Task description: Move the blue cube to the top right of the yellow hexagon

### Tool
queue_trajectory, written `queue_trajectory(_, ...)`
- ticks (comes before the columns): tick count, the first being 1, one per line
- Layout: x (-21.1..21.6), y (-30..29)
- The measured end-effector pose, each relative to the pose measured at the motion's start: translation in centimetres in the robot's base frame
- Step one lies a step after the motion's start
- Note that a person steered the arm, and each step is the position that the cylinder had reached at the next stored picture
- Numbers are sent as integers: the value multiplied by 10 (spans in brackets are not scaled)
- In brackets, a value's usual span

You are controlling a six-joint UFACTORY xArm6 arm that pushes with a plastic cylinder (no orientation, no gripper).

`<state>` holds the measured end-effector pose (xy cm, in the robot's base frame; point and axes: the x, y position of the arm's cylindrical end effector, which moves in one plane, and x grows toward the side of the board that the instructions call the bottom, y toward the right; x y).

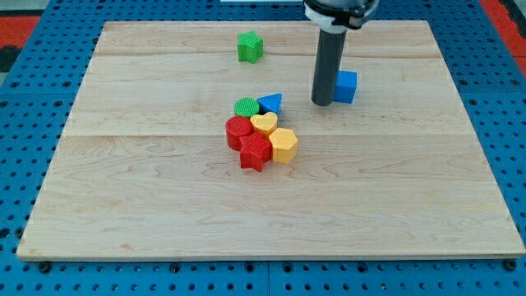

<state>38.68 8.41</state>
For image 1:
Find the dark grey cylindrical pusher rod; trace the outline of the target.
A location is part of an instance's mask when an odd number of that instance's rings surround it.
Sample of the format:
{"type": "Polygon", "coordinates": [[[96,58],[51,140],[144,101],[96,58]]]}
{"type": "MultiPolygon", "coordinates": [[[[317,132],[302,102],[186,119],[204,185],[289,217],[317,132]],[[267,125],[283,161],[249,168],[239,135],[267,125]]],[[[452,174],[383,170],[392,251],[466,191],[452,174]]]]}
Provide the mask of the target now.
{"type": "Polygon", "coordinates": [[[345,40],[345,31],[338,34],[320,31],[311,90],[311,101],[318,106],[328,106],[334,100],[345,40]]]}

